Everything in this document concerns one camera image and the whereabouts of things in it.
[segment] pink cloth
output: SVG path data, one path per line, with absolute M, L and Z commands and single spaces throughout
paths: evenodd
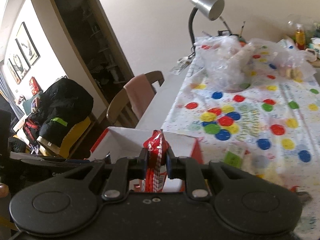
M 124 85 L 124 89 L 130 100 L 132 111 L 140 120 L 151 100 L 155 96 L 154 90 L 152 89 L 145 74 L 132 78 Z

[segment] white cardboard box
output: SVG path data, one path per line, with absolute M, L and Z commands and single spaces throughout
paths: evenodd
M 152 131 L 108 127 L 91 148 L 89 160 L 103 159 L 108 153 L 110 153 L 112 163 L 122 157 L 138 157 L 143 143 L 151 136 Z M 203 163 L 201 149 L 196 138 L 170 132 L 164 132 L 164 137 L 176 157 L 193 157 L 199 163 Z M 167 178 L 163 191 L 179 191 L 181 186 L 182 180 Z

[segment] dark floor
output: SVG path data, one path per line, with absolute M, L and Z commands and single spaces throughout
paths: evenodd
M 102 132 L 109 126 L 107 118 L 104 118 L 100 124 L 95 123 L 88 135 L 84 138 L 78 149 L 72 155 L 72 159 L 83 160 L 89 158 L 90 149 L 97 141 Z

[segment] red snack package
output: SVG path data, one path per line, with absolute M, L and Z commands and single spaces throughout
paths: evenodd
M 161 192 L 167 172 L 165 169 L 165 152 L 169 143 L 165 140 L 163 131 L 153 131 L 153 135 L 143 143 L 149 151 L 148 169 L 145 181 L 142 183 L 144 192 Z
M 35 77 L 32 77 L 30 79 L 29 86 L 31 88 L 32 95 L 36 95 L 37 93 L 39 93 L 40 88 L 39 88 L 38 82 L 36 81 Z

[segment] gray curtain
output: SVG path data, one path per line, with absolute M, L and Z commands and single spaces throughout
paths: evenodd
M 9 102 L 12 108 L 12 111 L 16 114 L 17 118 L 20 120 L 24 116 L 24 112 L 16 105 L 14 101 L 14 95 L 11 92 L 7 82 L 5 81 L 1 70 L 0 70 L 0 91 L 5 96 L 5 99 Z

